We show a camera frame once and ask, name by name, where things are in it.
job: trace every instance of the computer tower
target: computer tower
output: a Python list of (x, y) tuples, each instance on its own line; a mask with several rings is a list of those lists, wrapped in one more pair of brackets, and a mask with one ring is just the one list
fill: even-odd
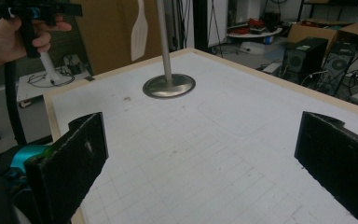
[(351, 43), (335, 42), (324, 61), (323, 69), (326, 71), (320, 78), (320, 92), (336, 95), (342, 82), (342, 78), (347, 74), (349, 67), (356, 52), (356, 46)]
[(287, 47), (283, 56), (282, 77), (297, 84), (303, 84), (305, 78), (316, 80), (316, 75), (309, 75), (321, 70), (327, 43), (324, 38), (307, 37)]

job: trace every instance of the white paddle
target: white paddle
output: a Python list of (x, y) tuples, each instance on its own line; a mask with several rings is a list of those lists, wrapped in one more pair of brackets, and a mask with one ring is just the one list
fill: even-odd
[(131, 33), (131, 59), (139, 59), (145, 54), (147, 40), (147, 20), (145, 16), (144, 0), (138, 0), (139, 12), (138, 18), (132, 27)]

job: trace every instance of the grid paper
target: grid paper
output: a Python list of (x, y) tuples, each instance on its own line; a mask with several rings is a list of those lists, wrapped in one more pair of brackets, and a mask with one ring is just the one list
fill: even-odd
[(103, 112), (109, 159), (82, 203), (89, 224), (358, 223), (294, 157), (303, 111), (358, 115), (194, 53), (171, 58), (196, 88), (169, 100), (142, 87), (152, 63), (52, 98), (60, 132)]

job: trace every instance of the finger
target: finger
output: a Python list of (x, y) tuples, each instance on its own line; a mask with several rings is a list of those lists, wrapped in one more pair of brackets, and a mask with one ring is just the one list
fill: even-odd
[(59, 21), (56, 23), (55, 26), (48, 26), (45, 23), (39, 23), (36, 25), (37, 30), (44, 30), (44, 31), (70, 31), (72, 30), (72, 26), (69, 23), (64, 21)]
[(63, 21), (63, 16), (62, 15), (57, 15), (56, 16), (56, 21)]
[(50, 47), (51, 47), (50, 43), (47, 43), (46, 45), (37, 48), (37, 52), (39, 53), (47, 52), (50, 49)]
[(39, 48), (48, 44), (51, 40), (51, 35), (48, 32), (40, 31), (36, 34), (37, 38), (32, 41), (34, 47)]

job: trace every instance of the shelf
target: shelf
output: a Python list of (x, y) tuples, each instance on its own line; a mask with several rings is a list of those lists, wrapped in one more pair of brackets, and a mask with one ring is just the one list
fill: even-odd
[(338, 13), (337, 20), (339, 21), (339, 18), (341, 16), (342, 8), (344, 7), (358, 7), (358, 3), (351, 3), (351, 2), (328, 2), (328, 3), (310, 3), (310, 1), (301, 0), (300, 10), (298, 11), (298, 17), (297, 21), (301, 20), (301, 14), (303, 6), (311, 6), (310, 9), (310, 18), (312, 18), (313, 10), (315, 6), (329, 6), (329, 7), (341, 7)]

